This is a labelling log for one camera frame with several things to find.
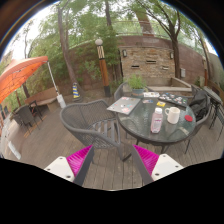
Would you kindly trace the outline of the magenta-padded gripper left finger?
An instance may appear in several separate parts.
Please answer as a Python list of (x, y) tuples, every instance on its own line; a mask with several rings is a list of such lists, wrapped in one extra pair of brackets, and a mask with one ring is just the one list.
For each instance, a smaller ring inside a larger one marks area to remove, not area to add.
[(59, 156), (45, 168), (45, 171), (82, 186), (93, 156), (94, 147), (90, 145), (68, 157)]

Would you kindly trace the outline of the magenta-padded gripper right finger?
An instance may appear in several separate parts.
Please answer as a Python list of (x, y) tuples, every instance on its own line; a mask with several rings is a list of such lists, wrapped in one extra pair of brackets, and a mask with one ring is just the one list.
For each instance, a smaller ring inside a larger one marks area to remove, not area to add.
[(133, 145), (131, 150), (145, 185), (183, 169), (168, 154), (158, 155), (138, 145)]

